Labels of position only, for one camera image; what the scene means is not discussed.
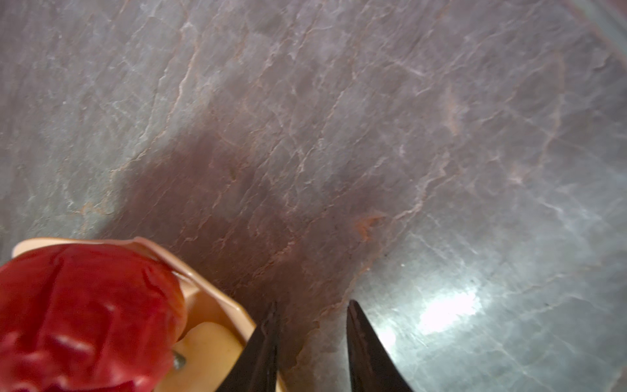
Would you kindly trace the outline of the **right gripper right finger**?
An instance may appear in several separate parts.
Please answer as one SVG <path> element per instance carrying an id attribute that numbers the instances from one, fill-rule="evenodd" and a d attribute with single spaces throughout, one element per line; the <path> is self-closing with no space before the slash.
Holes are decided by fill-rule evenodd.
<path id="1" fill-rule="evenodd" d="M 356 300 L 347 308 L 346 336 L 352 392 L 413 392 Z"/>

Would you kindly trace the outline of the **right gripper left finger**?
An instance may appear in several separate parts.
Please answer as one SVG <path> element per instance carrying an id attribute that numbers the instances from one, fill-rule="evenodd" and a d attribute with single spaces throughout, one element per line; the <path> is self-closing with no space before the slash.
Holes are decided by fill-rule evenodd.
<path id="1" fill-rule="evenodd" d="M 217 392 L 275 392 L 278 352 L 279 310 L 273 302 Z"/>

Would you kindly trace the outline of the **fake beige peach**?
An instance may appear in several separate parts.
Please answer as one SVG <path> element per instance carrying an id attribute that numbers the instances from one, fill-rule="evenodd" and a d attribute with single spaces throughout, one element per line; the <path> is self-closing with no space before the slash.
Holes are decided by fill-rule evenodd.
<path id="1" fill-rule="evenodd" d="M 185 365 L 171 370 L 155 390 L 161 392 L 215 391 L 230 373 L 243 344 L 217 323 L 201 323 L 174 345 Z"/>

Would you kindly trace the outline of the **pink faceted plastic bowl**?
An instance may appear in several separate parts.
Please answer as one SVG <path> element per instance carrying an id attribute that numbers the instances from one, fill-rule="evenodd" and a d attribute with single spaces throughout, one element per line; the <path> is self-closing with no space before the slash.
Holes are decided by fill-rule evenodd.
<path id="1" fill-rule="evenodd" d="M 248 342 L 253 333 L 256 325 L 240 304 L 209 284 L 206 279 L 197 274 L 184 261 L 145 238 L 95 241 L 67 238 L 31 238 L 18 243 L 12 251 L 12 255 L 18 257 L 42 248 L 70 244 L 108 244 L 128 248 L 136 253 L 145 253 L 146 256 L 169 265 L 173 270 L 173 274 L 179 280 L 181 291 L 185 297 L 185 305 L 188 311 L 187 324 L 185 326 L 186 332 L 203 322 L 212 322 L 227 328 L 244 343 Z"/>

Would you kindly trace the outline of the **fake red apple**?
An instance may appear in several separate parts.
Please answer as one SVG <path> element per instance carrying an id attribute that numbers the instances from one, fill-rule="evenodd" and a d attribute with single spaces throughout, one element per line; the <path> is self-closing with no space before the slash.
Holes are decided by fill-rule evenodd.
<path id="1" fill-rule="evenodd" d="M 186 321 L 161 261 L 108 244 L 29 251 L 1 269 L 1 388 L 151 391 Z"/>

